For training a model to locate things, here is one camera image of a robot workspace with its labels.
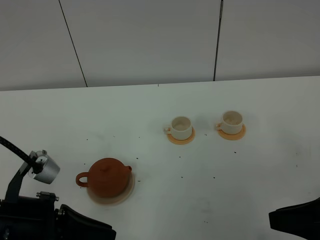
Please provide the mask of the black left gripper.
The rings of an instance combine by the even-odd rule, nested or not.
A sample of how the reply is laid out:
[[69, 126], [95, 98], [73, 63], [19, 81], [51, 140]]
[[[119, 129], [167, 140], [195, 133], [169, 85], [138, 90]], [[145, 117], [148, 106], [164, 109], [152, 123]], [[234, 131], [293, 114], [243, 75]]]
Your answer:
[[36, 198], [8, 191], [0, 202], [0, 238], [2, 240], [115, 240], [112, 226], [86, 217], [62, 204], [50, 192], [38, 192]]

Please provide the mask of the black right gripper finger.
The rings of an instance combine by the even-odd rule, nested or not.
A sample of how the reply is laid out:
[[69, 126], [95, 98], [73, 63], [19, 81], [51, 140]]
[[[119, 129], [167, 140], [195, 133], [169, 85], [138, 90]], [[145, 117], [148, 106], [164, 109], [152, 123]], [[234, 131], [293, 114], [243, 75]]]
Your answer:
[[320, 199], [279, 208], [268, 214], [270, 228], [306, 240], [320, 238]]

